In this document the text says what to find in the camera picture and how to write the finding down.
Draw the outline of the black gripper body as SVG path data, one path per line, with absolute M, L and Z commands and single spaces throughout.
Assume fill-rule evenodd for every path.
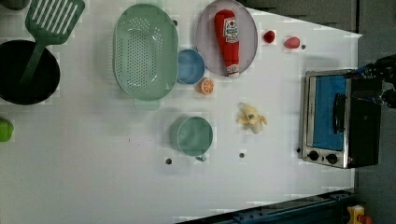
M 367 101 L 376 105 L 386 105 L 389 108 L 396 107 L 395 98 L 395 68 L 396 55 L 390 55 L 376 60 L 374 63 L 368 63 L 356 70 L 356 77 L 364 80 L 379 80 L 390 83 L 393 88 L 380 91 L 355 91 L 356 99 Z

